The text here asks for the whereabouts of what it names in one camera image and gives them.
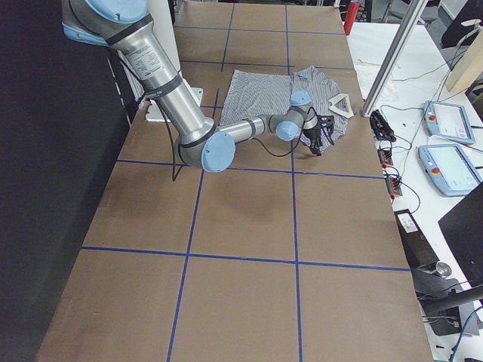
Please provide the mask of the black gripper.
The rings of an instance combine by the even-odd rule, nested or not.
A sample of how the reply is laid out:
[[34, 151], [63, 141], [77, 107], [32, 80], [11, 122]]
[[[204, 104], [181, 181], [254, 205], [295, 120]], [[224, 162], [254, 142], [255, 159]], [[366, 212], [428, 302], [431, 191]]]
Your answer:
[[319, 154], [319, 149], [321, 147], [321, 128], [312, 127], [303, 130], [304, 136], [309, 140], [310, 151], [314, 155]]

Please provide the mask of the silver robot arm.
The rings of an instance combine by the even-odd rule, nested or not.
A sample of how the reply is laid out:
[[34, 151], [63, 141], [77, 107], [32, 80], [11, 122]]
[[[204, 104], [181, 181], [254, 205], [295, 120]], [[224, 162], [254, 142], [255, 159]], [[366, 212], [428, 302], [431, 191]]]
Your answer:
[[178, 131], [174, 159], [219, 173], [232, 163], [237, 143], [263, 133], [274, 133], [286, 142], [304, 135], [312, 147], [319, 145], [321, 125], [304, 90], [291, 95], [283, 115], [259, 115], [222, 127], [204, 116], [156, 38], [146, 1], [64, 1], [62, 11], [67, 38], [108, 47], [125, 56], [147, 97]]

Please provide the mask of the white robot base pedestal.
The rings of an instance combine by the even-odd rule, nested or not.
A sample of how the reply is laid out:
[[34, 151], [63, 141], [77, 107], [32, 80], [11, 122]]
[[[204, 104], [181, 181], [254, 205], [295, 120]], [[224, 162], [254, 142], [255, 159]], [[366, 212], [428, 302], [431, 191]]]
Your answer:
[[[167, 57], [171, 61], [173, 67], [176, 69], [178, 75], [183, 79], [183, 85], [193, 98], [192, 103], [196, 103], [198, 109], [200, 109], [203, 90], [201, 88], [190, 87], [187, 80], [183, 77], [181, 72], [180, 60], [178, 56], [177, 43], [174, 36], [174, 28], [171, 19], [171, 8], [169, 1], [148, 1], [149, 14], [153, 18], [153, 33], [158, 39], [158, 42], [164, 49]], [[174, 92], [171, 92], [168, 97], [161, 99], [162, 106], [158, 108], [163, 110], [166, 116], [159, 116], [156, 118], [157, 121], [162, 121], [166, 118], [168, 122], [171, 121], [170, 116], [172, 112], [181, 114], [183, 111], [182, 106], [186, 107], [188, 96], [185, 94], [182, 96], [174, 96]]]

